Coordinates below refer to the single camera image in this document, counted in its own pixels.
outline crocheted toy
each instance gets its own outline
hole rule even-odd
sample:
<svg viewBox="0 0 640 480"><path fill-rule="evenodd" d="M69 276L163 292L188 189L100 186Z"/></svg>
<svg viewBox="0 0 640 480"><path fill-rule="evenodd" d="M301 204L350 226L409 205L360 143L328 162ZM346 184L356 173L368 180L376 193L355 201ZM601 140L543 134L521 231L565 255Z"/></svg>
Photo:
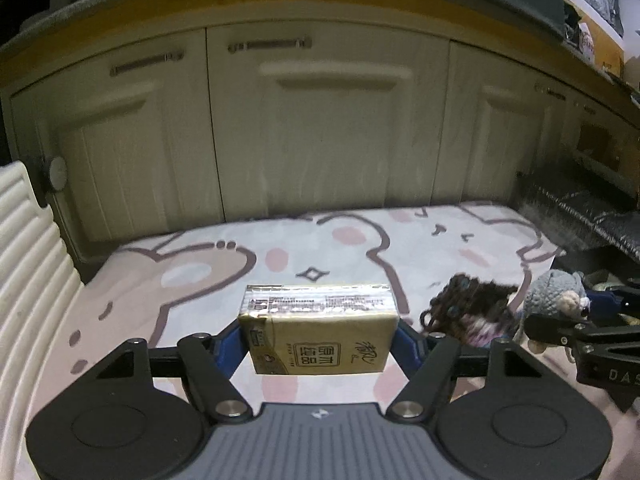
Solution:
<svg viewBox="0 0 640 480"><path fill-rule="evenodd" d="M536 279L524 299L520 314L520 326L514 337L517 343L524 339L524 321L530 314L544 314L546 316L566 316L576 322L584 320L589 309L587 298L580 274L569 274L564 270L551 269ZM534 354L542 354L549 347L545 343L529 340L529 350ZM574 362L570 350L566 349L569 361Z"/></svg>
<svg viewBox="0 0 640 480"><path fill-rule="evenodd" d="M487 346L496 337L513 336L517 321L508 309L508 297L517 290L456 274L420 314L420 324L426 332L444 332L465 344Z"/></svg>

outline cabinet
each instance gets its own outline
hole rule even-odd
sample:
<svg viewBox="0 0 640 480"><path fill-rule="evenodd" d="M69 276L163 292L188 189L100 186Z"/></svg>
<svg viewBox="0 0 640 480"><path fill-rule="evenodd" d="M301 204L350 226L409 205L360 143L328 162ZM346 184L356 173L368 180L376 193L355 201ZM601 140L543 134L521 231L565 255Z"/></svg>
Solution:
<svg viewBox="0 0 640 480"><path fill-rule="evenodd" d="M207 53L227 221L429 203L447 40L249 23L208 29Z"/></svg>
<svg viewBox="0 0 640 480"><path fill-rule="evenodd" d="M535 70L452 43L434 202L508 201L517 172L558 155L566 99Z"/></svg>
<svg viewBox="0 0 640 480"><path fill-rule="evenodd" d="M61 155L50 195L80 260L132 238L223 220L196 30L85 60L11 100L20 158Z"/></svg>
<svg viewBox="0 0 640 480"><path fill-rule="evenodd" d="M562 145L581 164L636 196L640 189L640 132L585 95L572 91Z"/></svg>

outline cabinet handle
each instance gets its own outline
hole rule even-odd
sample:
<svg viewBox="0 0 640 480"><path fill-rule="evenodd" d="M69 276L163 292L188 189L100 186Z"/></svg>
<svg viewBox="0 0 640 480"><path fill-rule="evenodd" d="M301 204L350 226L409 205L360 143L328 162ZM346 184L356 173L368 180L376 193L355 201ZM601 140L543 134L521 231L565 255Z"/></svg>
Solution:
<svg viewBox="0 0 640 480"><path fill-rule="evenodd" d="M266 48L311 48L311 38L293 38L292 40L253 40L242 41L241 43L231 43L226 48L229 54L235 54L243 50L266 49Z"/></svg>
<svg viewBox="0 0 640 480"><path fill-rule="evenodd" d="M566 95L561 94L560 92L556 92L551 88L546 89L546 94L550 95L551 97L555 97L556 99L560 99L561 101L566 101Z"/></svg>
<svg viewBox="0 0 640 480"><path fill-rule="evenodd" d="M143 57L142 59L129 61L128 63L111 67L110 75L111 77L116 77L117 75L130 72L130 70L135 70L137 68L144 68L145 66L165 63L167 61L180 61L183 57L184 51L182 50L174 50L164 54L157 54L156 56Z"/></svg>
<svg viewBox="0 0 640 480"><path fill-rule="evenodd" d="M536 92L540 92L541 94L547 94L551 97L555 97L556 99L560 99L561 101L566 101L566 95L561 94L560 92L556 92L549 87L544 88L543 86L540 86L536 83L536 85L534 86L534 90Z"/></svg>

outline metal pivot screw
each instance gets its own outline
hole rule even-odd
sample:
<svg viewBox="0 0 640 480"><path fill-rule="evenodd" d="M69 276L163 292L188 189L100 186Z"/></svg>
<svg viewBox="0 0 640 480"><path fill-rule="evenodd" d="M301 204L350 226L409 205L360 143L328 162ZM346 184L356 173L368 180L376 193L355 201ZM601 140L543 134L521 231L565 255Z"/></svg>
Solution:
<svg viewBox="0 0 640 480"><path fill-rule="evenodd" d="M413 400L401 400L391 407L391 411L401 418L415 418L422 414L424 408Z"/></svg>
<svg viewBox="0 0 640 480"><path fill-rule="evenodd" d="M242 400L235 400L235 399L229 399L229 400L221 400L219 403L216 404L216 411L220 414L220 415L224 415L224 416L240 416L243 413L246 412L246 410L248 409L247 405L242 402Z"/></svg>

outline cardboard box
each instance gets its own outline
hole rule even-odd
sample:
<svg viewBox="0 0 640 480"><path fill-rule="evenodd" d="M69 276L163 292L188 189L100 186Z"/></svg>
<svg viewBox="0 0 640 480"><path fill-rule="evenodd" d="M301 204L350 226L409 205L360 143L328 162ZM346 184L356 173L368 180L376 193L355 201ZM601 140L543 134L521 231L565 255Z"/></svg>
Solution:
<svg viewBox="0 0 640 480"><path fill-rule="evenodd" d="M381 372L398 311L388 285L249 285L238 315L258 374Z"/></svg>

